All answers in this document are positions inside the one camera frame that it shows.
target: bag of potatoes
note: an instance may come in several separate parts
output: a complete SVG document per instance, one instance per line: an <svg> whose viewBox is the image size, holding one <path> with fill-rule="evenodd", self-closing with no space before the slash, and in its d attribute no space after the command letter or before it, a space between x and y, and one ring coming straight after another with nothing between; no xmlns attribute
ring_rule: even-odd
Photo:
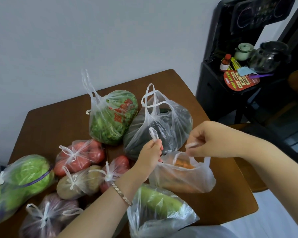
<svg viewBox="0 0 298 238"><path fill-rule="evenodd" d="M66 167L63 167L66 176L57 184L56 191L64 200L75 200L84 195L93 195L99 191L99 180L101 173L90 172L101 169L101 166L92 165L87 169L71 174Z"/></svg>

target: blue paper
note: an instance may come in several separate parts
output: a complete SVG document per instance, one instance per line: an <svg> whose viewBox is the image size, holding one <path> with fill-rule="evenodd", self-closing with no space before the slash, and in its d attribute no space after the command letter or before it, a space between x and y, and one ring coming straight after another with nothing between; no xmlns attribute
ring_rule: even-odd
<svg viewBox="0 0 298 238"><path fill-rule="evenodd" d="M237 72L240 76L245 76L248 74L258 74L257 72L253 71L249 67L241 67L237 70Z"/></svg>

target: hand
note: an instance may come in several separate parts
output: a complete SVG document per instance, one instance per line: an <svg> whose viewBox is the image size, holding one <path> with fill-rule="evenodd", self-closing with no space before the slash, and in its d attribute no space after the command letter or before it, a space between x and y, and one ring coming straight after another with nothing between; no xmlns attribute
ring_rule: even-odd
<svg viewBox="0 0 298 238"><path fill-rule="evenodd" d="M224 124L204 121L191 131L186 153L193 157L244 157L258 140L261 139Z"/></svg>
<svg viewBox="0 0 298 238"><path fill-rule="evenodd" d="M162 141L157 139L156 141L150 140L145 144L140 151L138 160L134 167L137 168L147 179L151 172L154 170L158 162L161 162L160 156L163 150Z"/></svg>

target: wooden stool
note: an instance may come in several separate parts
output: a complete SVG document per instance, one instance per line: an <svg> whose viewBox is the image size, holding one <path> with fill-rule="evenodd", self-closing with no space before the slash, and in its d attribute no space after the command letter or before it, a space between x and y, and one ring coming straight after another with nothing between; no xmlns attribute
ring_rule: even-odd
<svg viewBox="0 0 298 238"><path fill-rule="evenodd" d="M230 127L237 130L241 130L247 125L247 123L233 124L230 125ZM234 160L237 166L240 168L240 171L243 174L252 192L261 192L268 189L267 185L259 177L258 173L250 163L239 157L235 157Z"/></svg>

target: person's left hand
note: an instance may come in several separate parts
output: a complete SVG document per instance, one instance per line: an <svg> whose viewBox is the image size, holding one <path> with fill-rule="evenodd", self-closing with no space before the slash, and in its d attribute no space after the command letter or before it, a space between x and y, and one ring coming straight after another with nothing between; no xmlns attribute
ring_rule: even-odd
<svg viewBox="0 0 298 238"><path fill-rule="evenodd" d="M140 151L134 167L137 168L138 171L143 172L146 179L154 170L158 162L161 162L160 156L162 150L162 141L157 139L156 141L150 140Z"/></svg>

